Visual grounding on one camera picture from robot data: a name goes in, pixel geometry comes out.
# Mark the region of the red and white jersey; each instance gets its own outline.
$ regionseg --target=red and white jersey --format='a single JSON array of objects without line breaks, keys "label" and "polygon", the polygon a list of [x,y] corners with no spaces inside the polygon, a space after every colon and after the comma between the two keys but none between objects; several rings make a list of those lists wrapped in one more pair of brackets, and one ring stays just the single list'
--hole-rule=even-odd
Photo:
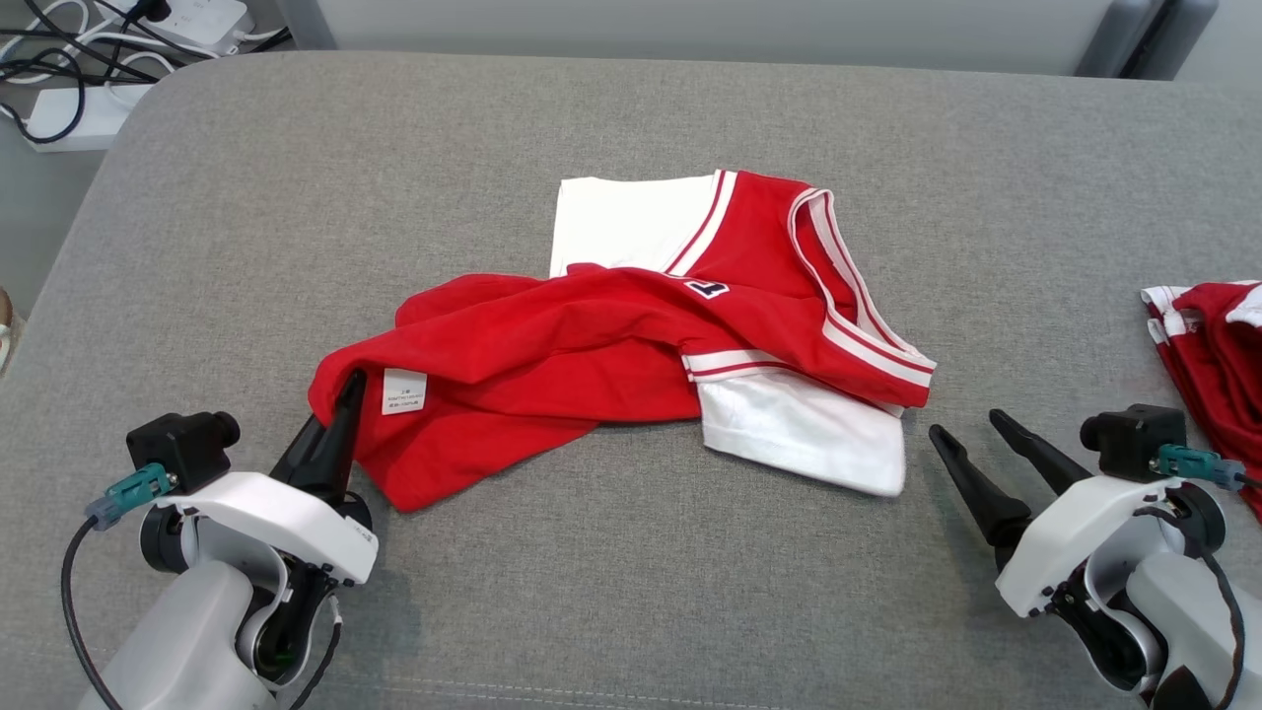
[{"label": "red and white jersey", "polygon": [[[1262,284],[1157,285],[1141,291],[1148,334],[1214,450],[1262,479]],[[1262,520],[1262,492],[1241,492]]]},{"label": "red and white jersey", "polygon": [[[404,511],[599,422],[698,416],[716,449],[896,494],[892,414],[925,404],[934,364],[877,314],[830,194],[751,173],[703,179],[688,233],[670,226],[684,211],[649,246],[632,243],[646,232],[625,228],[627,214],[592,223],[604,247],[622,245],[627,261],[608,265],[628,267],[570,261],[548,280],[471,275],[414,295],[394,329],[321,364],[313,411],[327,422],[346,377],[367,372],[356,459]],[[581,218],[564,202],[558,222]],[[658,262],[632,262],[645,255]]]},{"label": "red and white jersey", "polygon": [[[634,266],[704,282],[753,286],[818,304],[793,335],[862,377],[924,404],[934,363],[881,318],[833,213],[832,193],[747,172],[562,183],[551,275],[572,264]],[[697,383],[705,445],[880,496],[904,484],[899,416],[907,402],[840,390],[766,352],[684,354]]]}]

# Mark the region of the care tag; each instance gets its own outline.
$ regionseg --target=care tag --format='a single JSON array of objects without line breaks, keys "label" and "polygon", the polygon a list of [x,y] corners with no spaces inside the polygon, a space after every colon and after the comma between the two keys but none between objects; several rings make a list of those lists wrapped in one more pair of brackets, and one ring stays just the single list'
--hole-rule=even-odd
[{"label": "care tag", "polygon": [[428,380],[424,373],[386,368],[385,383],[381,387],[381,414],[399,415],[424,407]]}]

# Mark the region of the cable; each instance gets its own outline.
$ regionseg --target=cable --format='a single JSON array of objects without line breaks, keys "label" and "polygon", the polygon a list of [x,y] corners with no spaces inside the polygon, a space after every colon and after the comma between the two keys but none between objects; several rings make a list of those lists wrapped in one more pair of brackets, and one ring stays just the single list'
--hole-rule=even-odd
[{"label": "cable", "polygon": [[[58,9],[58,8],[63,6],[63,5],[74,5],[76,8],[80,9],[80,28],[78,28],[78,33],[82,34],[82,33],[87,32],[88,10],[87,10],[87,4],[85,4],[83,0],[54,0],[54,3],[52,5],[49,5],[44,11],[45,13],[52,13],[53,10],[56,10],[56,9]],[[38,30],[40,24],[43,24],[43,23],[40,23],[40,20],[37,18],[37,19],[32,20],[30,24],[27,25],[27,30],[28,32]],[[53,37],[62,37],[61,34],[58,34],[58,32],[61,32],[61,29],[49,28],[48,32],[52,32]],[[4,47],[0,47],[0,59],[4,59],[5,57],[8,57],[9,53],[13,52],[14,48],[16,48],[19,44],[21,44],[21,42],[25,38],[27,38],[27,35],[15,35],[13,39],[10,39],[9,42],[6,42],[4,44]],[[24,83],[35,83],[37,81],[44,81],[44,78],[48,78],[48,77],[44,76],[43,78],[28,79]]]},{"label": "cable", "polygon": [[[98,25],[96,25],[95,28],[92,28],[92,29],[90,29],[87,32],[96,32],[97,29],[100,29],[102,26],[105,26],[105,23],[98,24]],[[62,47],[62,52],[68,53],[71,57],[74,57],[76,54],[78,54],[78,52],[76,52],[74,48],[71,47],[69,44]],[[62,62],[61,66],[64,67],[66,62]],[[23,79],[9,79],[9,83],[39,83],[39,82],[47,79],[48,77],[49,77],[49,74],[39,74],[39,76],[33,76],[33,77],[23,78]]]},{"label": "cable", "polygon": [[145,79],[133,78],[133,77],[106,77],[102,74],[90,74],[83,72],[77,72],[74,69],[68,69],[66,67],[59,67],[50,62],[32,62],[29,59],[23,59],[20,62],[5,62],[0,63],[0,79],[6,76],[18,76],[27,72],[45,71],[52,73],[54,77],[66,78],[82,78],[88,86],[101,86],[106,81],[112,81],[114,83],[150,83]]},{"label": "cable", "polygon": [[261,34],[245,34],[244,32],[237,32],[237,33],[233,33],[232,37],[240,39],[241,42],[265,42],[268,39],[271,39],[273,37],[276,37],[278,34],[285,32],[286,29],[289,29],[289,28],[288,26],[283,26],[283,28],[276,28],[276,29],[274,29],[271,32],[264,32]]},{"label": "cable", "polygon": [[49,37],[57,39],[58,34],[48,29],[16,29],[16,28],[0,28],[0,35],[14,35],[14,37]]},{"label": "cable", "polygon": [[273,49],[275,47],[279,47],[279,45],[289,42],[293,38],[294,38],[294,35],[289,32],[289,28],[286,26],[286,28],[281,29],[279,34],[276,34],[271,39],[264,42],[262,44],[255,47],[249,53],[250,54],[256,54],[259,52],[266,52],[269,49]]},{"label": "cable", "polygon": [[[1179,530],[1179,520],[1169,511],[1162,511],[1161,508],[1140,508],[1133,516],[1152,516]],[[1200,552],[1200,559],[1209,567],[1209,571],[1214,574],[1214,580],[1218,581],[1218,593],[1223,595],[1223,602],[1227,603],[1227,614],[1232,623],[1232,641],[1235,643],[1235,649],[1232,651],[1232,677],[1228,678],[1227,689],[1223,690],[1223,699],[1213,707],[1213,710],[1227,710],[1235,700],[1235,690],[1241,685],[1241,676],[1244,675],[1244,614],[1241,612],[1241,603],[1235,599],[1235,593],[1232,591],[1232,583],[1227,579],[1223,566],[1218,564],[1218,560],[1208,550],[1199,550],[1198,552]]]},{"label": "cable", "polygon": [[83,634],[78,631],[78,619],[74,617],[74,602],[71,597],[71,570],[74,569],[74,555],[78,552],[83,538],[96,526],[96,516],[83,521],[74,537],[71,538],[69,546],[66,547],[66,557],[62,559],[62,615],[66,617],[66,631],[71,634],[71,646],[74,647],[74,656],[78,658],[80,665],[83,666],[83,672],[87,673],[88,682],[92,684],[96,694],[101,696],[101,701],[105,702],[109,710],[122,710],[122,705],[119,705],[117,699],[105,686],[101,673],[92,665],[92,657],[88,656],[87,646],[83,643]]},{"label": "cable", "polygon": [[[61,8],[62,5],[74,5],[74,6],[77,6],[80,9],[80,29],[78,29],[78,32],[81,34],[83,32],[87,32],[87,18],[88,18],[87,4],[83,3],[83,0],[56,0],[52,5],[49,5],[48,8],[45,8],[44,11],[45,13],[52,13],[53,10]],[[39,30],[39,25],[40,24],[42,24],[40,20],[37,18],[37,19],[32,20],[30,24],[27,25],[27,29],[23,30],[23,32],[35,32],[35,30]],[[61,38],[62,37],[61,34],[57,34],[53,30],[48,30],[48,32],[52,33],[52,37],[56,37],[56,38]],[[0,47],[0,59],[4,59],[6,55],[9,55],[9,52],[11,52],[14,47],[16,47],[18,44],[20,44],[24,37],[28,37],[28,35],[25,35],[25,34],[16,34],[16,37],[14,37],[13,39],[10,39],[9,42],[5,42],[4,47]]]},{"label": "cable", "polygon": [[[133,29],[139,28],[139,26],[141,26],[141,25],[131,25]],[[153,40],[153,39],[144,38],[144,37],[136,37],[134,34],[121,34],[121,33],[117,33],[117,32],[90,32],[90,33],[86,33],[86,34],[81,34],[80,38],[78,38],[78,40],[82,42],[83,44],[90,44],[90,43],[96,42],[98,39],[126,40],[126,42],[133,42],[135,44],[144,44],[146,47],[170,47],[170,48],[174,48],[174,49],[177,49],[177,50],[179,50],[179,52],[182,52],[184,54],[192,54],[192,55],[194,55],[194,57],[197,57],[199,59],[201,58],[206,58],[206,59],[218,59],[220,58],[220,55],[217,53],[211,52],[209,49],[202,49],[201,47],[196,47],[193,44],[175,44],[174,42],[156,42],[156,40]]]},{"label": "cable", "polygon": [[[71,0],[71,1],[73,1],[76,4],[81,4],[81,0]],[[91,47],[88,47],[88,45],[78,42],[77,39],[74,39],[73,37],[71,37],[69,34],[67,34],[64,30],[62,30],[59,26],[57,26],[56,24],[53,24],[53,21],[48,19],[48,15],[45,15],[44,11],[40,10],[38,5],[35,5],[35,0],[23,0],[23,3],[27,4],[27,8],[30,9],[30,11],[35,15],[35,18],[39,19],[39,21],[42,21],[45,26],[48,26],[48,29],[56,32],[72,48],[78,49],[80,52],[87,54],[88,57],[96,59],[97,62],[101,62],[101,63],[103,63],[106,66],[112,66],[112,67],[117,68],[119,71],[125,71],[125,72],[127,72],[131,76],[135,76],[135,77],[139,77],[139,78],[144,78],[144,79],[149,79],[150,82],[156,82],[158,81],[158,77],[149,76],[145,72],[141,72],[139,69],[133,69],[131,67],[125,67],[121,63],[110,62],[110,58],[106,57],[105,54],[101,54],[96,49],[92,49]]]},{"label": "cable", "polygon": [[1235,690],[1244,673],[1244,615],[1241,613],[1241,603],[1235,600],[1235,593],[1232,591],[1232,584],[1227,580],[1227,573],[1223,571],[1218,560],[1214,560],[1214,556],[1208,551],[1203,552],[1200,559],[1205,561],[1209,571],[1214,573],[1214,579],[1218,580],[1218,591],[1222,593],[1223,602],[1227,602],[1227,612],[1232,617],[1232,638],[1235,641],[1235,651],[1232,652],[1232,677],[1227,681],[1223,699],[1214,706],[1214,710],[1227,710],[1235,700]]},{"label": "cable", "polygon": [[[167,61],[167,57],[163,57],[162,54],[159,54],[156,52],[136,52],[135,54],[133,54],[133,55],[127,57],[126,59],[124,59],[122,63],[124,64],[130,64],[131,62],[135,62],[136,59],[153,59],[153,61],[158,62],[159,64],[162,64],[163,67],[165,67],[167,68],[167,73],[172,73],[172,72],[175,71],[175,67],[170,66],[170,62]],[[135,101],[129,101],[127,98],[124,98],[122,96],[119,96],[114,91],[114,82],[106,81],[105,82],[105,90],[110,93],[110,98],[114,98],[114,101],[117,105],[122,106],[124,108],[135,108],[136,107],[136,102]]]},{"label": "cable", "polygon": [[316,675],[312,676],[312,680],[307,681],[307,687],[304,687],[303,692],[298,695],[298,700],[289,706],[289,710],[298,710],[304,702],[307,702],[312,691],[316,690],[321,678],[324,677],[324,671],[328,671],[329,663],[333,662],[333,651],[337,649],[337,642],[342,641],[342,612],[338,609],[337,597],[331,593],[328,595],[328,602],[333,607],[333,637],[328,639],[328,649],[324,651],[324,658],[321,660],[319,667],[316,668]]},{"label": "cable", "polygon": [[[71,67],[73,67],[76,72],[82,73],[78,62],[74,61],[74,57],[71,55],[69,52],[66,52],[63,49],[56,49],[56,48],[44,49],[39,54],[35,54],[35,59],[37,61],[43,59],[48,54],[61,54],[62,57],[66,57],[66,62]],[[83,107],[87,105],[87,83],[83,81],[83,77],[80,76],[76,78],[76,84],[78,86],[78,106],[74,107],[74,117],[71,119],[71,122],[66,127],[63,127],[62,130],[57,131],[53,135],[47,135],[47,136],[32,135],[30,131],[27,130],[27,122],[23,121],[20,116],[18,116],[18,111],[15,111],[13,106],[9,106],[8,103],[0,103],[0,110],[9,113],[9,117],[13,119],[13,122],[16,124],[18,126],[18,132],[20,132],[23,137],[25,137],[27,140],[40,145],[47,143],[56,143],[69,135],[71,131],[73,131],[76,126],[78,126],[78,122],[83,119]]]},{"label": "cable", "polygon": [[[129,26],[131,26],[131,18],[124,18],[122,25],[119,28],[119,32],[122,34],[127,34]],[[121,54],[122,54],[122,42],[120,40],[114,44],[114,52],[110,53],[110,61],[117,62]],[[114,76],[114,67],[106,67],[105,76],[107,77]]]},{"label": "cable", "polygon": [[[34,0],[27,0],[27,3],[33,3],[33,1]],[[122,10],[120,10],[120,9],[115,8],[114,5],[109,4],[106,0],[96,0],[96,4],[101,5],[106,10],[110,10],[111,13],[115,13],[120,18],[129,16],[126,13],[124,13]],[[140,24],[139,21],[138,23],[133,23],[131,29],[140,30],[140,32],[148,34],[149,37],[151,37],[153,39],[158,40],[159,43],[165,44],[167,47],[170,47],[172,49],[174,49],[177,52],[183,52],[186,54],[192,54],[194,52],[199,53],[199,54],[208,54],[211,59],[217,59],[220,57],[215,52],[211,52],[208,49],[202,49],[201,47],[191,47],[191,45],[184,45],[184,44],[175,44],[174,42],[169,40],[165,37],[158,34],[156,32],[146,28],[145,25]],[[138,37],[131,37],[131,39],[134,39],[136,42],[140,40],[140,38],[138,38]]]}]

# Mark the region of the white sleeve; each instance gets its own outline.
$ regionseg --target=white sleeve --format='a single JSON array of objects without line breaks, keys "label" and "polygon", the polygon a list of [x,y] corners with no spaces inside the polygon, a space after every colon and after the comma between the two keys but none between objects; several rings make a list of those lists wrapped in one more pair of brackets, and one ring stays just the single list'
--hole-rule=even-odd
[{"label": "white sleeve", "polygon": [[[779,367],[717,376],[699,370],[741,353],[684,358],[707,448],[873,496],[902,493],[902,421],[895,414]],[[752,361],[765,357],[752,353]]]},{"label": "white sleeve", "polygon": [[570,264],[665,270],[705,221],[718,174],[645,182],[562,180],[549,276],[565,275]]}]

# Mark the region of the gray table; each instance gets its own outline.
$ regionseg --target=gray table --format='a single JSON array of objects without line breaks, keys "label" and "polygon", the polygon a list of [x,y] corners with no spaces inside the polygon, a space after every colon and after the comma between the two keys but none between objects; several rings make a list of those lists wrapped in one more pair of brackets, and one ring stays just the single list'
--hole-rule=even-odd
[{"label": "gray table", "polygon": [[[882,501],[597,431],[419,515],[360,478],[382,547],[310,707],[1132,707],[1066,627],[1017,619],[925,433],[1036,509],[986,424],[1179,400],[1151,284],[1258,277],[1262,100],[1190,84],[875,68],[286,54],[179,72],[107,155],[0,386],[0,687],[86,687],[57,603],[124,434],[226,410],[269,470],[324,353],[466,271],[546,272],[557,184],[747,168],[837,190],[882,313],[939,362]],[[1262,591],[1258,525],[1220,559]],[[169,581],[131,520],[81,557],[103,662]]]}]

